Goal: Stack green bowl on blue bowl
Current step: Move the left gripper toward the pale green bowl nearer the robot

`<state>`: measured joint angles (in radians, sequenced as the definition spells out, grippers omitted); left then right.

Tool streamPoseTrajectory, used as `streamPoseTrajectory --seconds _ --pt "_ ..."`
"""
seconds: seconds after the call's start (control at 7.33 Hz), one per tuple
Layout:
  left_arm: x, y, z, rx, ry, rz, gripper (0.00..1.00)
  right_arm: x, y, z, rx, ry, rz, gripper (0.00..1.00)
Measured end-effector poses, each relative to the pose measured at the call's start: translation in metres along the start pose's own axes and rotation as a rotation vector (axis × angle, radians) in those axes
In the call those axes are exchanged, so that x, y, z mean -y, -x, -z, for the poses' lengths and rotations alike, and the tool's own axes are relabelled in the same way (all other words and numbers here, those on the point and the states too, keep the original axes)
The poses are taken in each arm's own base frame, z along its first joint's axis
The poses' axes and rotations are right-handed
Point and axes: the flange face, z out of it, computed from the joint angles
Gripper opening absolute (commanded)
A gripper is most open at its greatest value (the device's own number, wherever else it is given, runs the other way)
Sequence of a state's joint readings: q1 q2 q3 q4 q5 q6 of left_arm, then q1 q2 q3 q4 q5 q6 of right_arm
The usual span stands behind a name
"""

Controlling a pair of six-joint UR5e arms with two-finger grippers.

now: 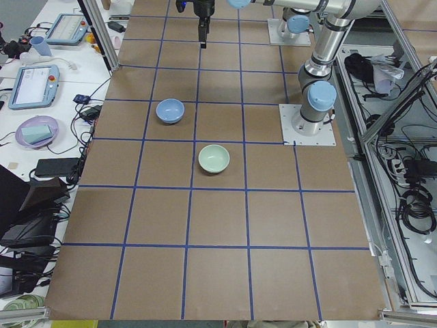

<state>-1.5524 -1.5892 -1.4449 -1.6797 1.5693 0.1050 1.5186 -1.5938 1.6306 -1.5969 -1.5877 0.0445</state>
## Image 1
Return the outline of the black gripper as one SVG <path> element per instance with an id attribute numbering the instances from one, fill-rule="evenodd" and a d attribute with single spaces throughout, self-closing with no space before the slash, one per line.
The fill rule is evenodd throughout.
<path id="1" fill-rule="evenodd" d="M 199 19 L 198 24 L 198 39 L 200 47 L 205 49 L 207 47 L 207 39 L 209 34 L 209 18 L 215 12 L 215 0 L 194 0 L 194 13 L 198 17 L 205 17 Z"/>

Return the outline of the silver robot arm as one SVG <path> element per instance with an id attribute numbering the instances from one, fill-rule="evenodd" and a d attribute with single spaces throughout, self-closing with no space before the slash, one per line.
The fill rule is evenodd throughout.
<path id="1" fill-rule="evenodd" d="M 199 18 L 198 39 L 202 49 L 207 47 L 208 34 L 210 32 L 210 19 L 215 12 L 214 0 L 194 0 L 194 14 Z M 268 19 L 268 35 L 271 45 L 297 45 L 309 46 L 309 10 L 283 8 L 280 19 Z"/>
<path id="2" fill-rule="evenodd" d="M 324 125 L 325 115 L 335 104 L 337 91 L 328 82 L 332 64 L 356 19 L 371 14 L 380 1 L 261 1 L 264 6 L 296 8 L 325 12 L 315 48 L 298 73 L 302 90 L 302 107 L 292 118 L 293 129 L 304 136 L 314 136 Z"/>

